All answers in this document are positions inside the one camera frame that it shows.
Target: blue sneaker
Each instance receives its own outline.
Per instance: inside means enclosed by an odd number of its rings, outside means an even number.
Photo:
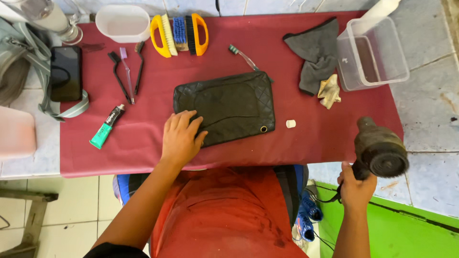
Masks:
[[[307,190],[302,194],[301,204],[305,206],[309,218],[315,221],[322,221],[324,214],[319,207],[317,207]]]
[[[297,227],[298,235],[302,239],[312,242],[314,241],[314,227],[312,222],[309,220],[307,208],[300,204],[298,209],[297,219],[295,220],[295,226]]]

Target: beige rag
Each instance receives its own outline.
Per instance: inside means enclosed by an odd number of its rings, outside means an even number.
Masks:
[[[330,109],[333,103],[341,102],[339,97],[340,87],[338,86],[338,75],[332,74],[326,81],[320,82],[320,89],[317,97],[322,99],[320,103]]]

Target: hand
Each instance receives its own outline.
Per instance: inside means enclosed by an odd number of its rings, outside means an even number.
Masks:
[[[192,160],[201,149],[207,131],[202,131],[195,139],[203,118],[198,117],[190,123],[197,111],[183,111],[172,114],[164,124],[161,160],[180,167]]]
[[[342,172],[338,177],[341,187],[341,199],[345,211],[366,212],[368,203],[376,189],[376,176],[372,173],[368,178],[356,180],[351,165],[347,162],[341,164]]]

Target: green wall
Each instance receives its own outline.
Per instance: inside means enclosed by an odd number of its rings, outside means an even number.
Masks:
[[[328,200],[336,186],[317,182],[318,198]],[[459,257],[459,219],[431,213],[412,206],[373,197],[368,205],[368,228],[372,258],[454,258]],[[319,203],[324,220],[320,237],[336,243],[343,218],[340,203]],[[320,257],[333,252],[320,243]]]

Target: gray microfiber cloth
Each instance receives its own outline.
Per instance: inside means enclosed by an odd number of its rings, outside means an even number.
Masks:
[[[282,39],[305,60],[301,70],[300,90],[310,96],[319,92],[320,81],[334,72],[337,61],[338,21],[332,18],[312,29],[286,34]]]

